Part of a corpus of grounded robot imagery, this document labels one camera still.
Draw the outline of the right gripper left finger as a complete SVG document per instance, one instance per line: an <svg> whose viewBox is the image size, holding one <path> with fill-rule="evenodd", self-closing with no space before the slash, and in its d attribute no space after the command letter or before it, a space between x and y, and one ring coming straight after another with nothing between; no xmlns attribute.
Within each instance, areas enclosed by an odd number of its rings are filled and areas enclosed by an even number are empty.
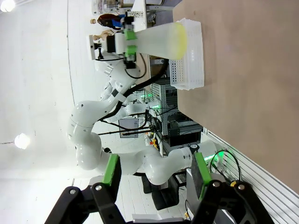
<svg viewBox="0 0 299 224"><path fill-rule="evenodd" d="M84 190L65 188L45 222L82 224L89 214L97 212L104 224L124 224L126 221L115 204L120 180L120 157L110 154L103 180Z"/></svg>

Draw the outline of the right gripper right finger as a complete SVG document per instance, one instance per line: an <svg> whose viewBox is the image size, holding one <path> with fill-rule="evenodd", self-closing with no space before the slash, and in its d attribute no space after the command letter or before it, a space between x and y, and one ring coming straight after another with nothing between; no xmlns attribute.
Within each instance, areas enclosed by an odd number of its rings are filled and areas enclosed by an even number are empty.
<svg viewBox="0 0 299 224"><path fill-rule="evenodd" d="M274 223L248 182L231 186L213 179L202 153L192 155L191 173L199 199L192 224L212 224L219 210L226 210L237 224Z"/></svg>

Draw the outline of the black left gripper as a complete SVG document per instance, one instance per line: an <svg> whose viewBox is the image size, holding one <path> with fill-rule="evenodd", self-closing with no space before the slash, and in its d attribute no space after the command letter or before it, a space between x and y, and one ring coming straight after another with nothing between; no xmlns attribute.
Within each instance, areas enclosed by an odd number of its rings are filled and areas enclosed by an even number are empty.
<svg viewBox="0 0 299 224"><path fill-rule="evenodd" d="M126 40L134 40L136 39L135 31L134 31L134 17L129 16L128 12L125 13L125 16L122 18L122 28ZM110 35L106 38L106 51L108 53L115 53L115 36ZM125 52L124 64L126 69L135 69L136 68L136 45L128 45L127 50Z"/></svg>

